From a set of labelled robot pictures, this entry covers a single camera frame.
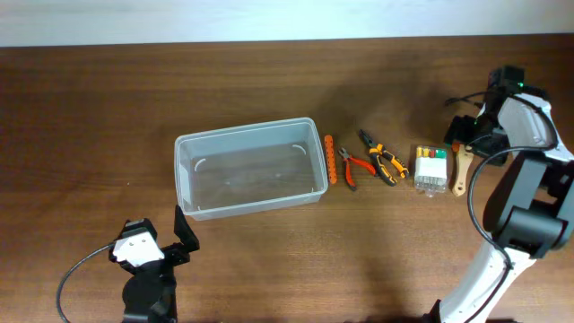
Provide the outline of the clear screwdriver bit pack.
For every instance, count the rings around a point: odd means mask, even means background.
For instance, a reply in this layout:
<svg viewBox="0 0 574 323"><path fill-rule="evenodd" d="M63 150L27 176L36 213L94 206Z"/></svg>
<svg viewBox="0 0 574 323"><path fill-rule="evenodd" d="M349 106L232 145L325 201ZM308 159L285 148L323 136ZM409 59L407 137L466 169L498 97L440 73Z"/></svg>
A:
<svg viewBox="0 0 574 323"><path fill-rule="evenodd" d="M416 147L413 185L428 197L444 193L448 186L447 151L443 148Z"/></svg>

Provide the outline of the orange black needle-nose pliers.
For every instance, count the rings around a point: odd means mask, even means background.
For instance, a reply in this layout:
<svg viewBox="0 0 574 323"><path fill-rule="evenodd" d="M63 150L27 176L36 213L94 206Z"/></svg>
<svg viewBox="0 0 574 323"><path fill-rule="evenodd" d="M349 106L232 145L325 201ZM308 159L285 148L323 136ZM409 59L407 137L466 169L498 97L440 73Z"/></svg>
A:
<svg viewBox="0 0 574 323"><path fill-rule="evenodd" d="M369 157L372 166L375 168L376 174L388 184L390 187L394 187L397 184L397 179L392 176L392 174L387 169L384 164L384 160L389 161L398 171L398 175L406 179L409 177L410 172L406 165L392 154L383 144L378 143L372 139L372 137L363 129L359 130L359 136L363 143L368 147Z"/></svg>

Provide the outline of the clear plastic container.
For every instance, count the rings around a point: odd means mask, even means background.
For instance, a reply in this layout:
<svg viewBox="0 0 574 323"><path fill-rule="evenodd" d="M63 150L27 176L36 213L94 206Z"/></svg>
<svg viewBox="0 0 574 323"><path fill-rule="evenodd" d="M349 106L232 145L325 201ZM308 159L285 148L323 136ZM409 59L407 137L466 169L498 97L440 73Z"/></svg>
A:
<svg viewBox="0 0 574 323"><path fill-rule="evenodd" d="M315 203L328 188L311 118L181 135L174 175L178 205L197 221Z"/></svg>

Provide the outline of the orange perforated strip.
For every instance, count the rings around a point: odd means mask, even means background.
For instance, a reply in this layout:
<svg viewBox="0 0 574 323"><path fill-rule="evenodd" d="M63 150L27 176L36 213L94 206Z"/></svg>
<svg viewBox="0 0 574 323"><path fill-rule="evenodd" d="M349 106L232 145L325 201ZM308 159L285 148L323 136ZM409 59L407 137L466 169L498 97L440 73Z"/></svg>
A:
<svg viewBox="0 0 574 323"><path fill-rule="evenodd" d="M331 135L325 135L324 143L326 148L326 166L329 183L334 185L337 182L335 165L334 139Z"/></svg>

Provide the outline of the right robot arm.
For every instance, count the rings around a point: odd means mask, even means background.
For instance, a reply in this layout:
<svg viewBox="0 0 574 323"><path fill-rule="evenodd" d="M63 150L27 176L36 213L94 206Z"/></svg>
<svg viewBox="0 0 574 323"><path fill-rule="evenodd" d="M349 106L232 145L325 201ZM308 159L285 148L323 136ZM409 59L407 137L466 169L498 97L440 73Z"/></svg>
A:
<svg viewBox="0 0 574 323"><path fill-rule="evenodd" d="M475 117L455 117L445 144L481 157L467 186L483 244L459 285L425 322L485 322L512 283L573 233L573 155L551 117L545 90L521 67L490 72Z"/></svg>

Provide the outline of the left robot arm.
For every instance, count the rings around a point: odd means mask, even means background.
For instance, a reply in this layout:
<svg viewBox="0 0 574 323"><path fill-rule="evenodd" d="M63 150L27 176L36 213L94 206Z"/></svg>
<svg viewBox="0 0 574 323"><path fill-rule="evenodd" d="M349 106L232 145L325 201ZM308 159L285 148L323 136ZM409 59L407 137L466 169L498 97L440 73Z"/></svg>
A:
<svg viewBox="0 0 574 323"><path fill-rule="evenodd" d="M125 223L112 243L109 260L132 275L122 291L123 318L129 323L172 323L178 320L176 266L190 261L199 240L180 206L175 207L174 233L179 241L161 248L148 218Z"/></svg>

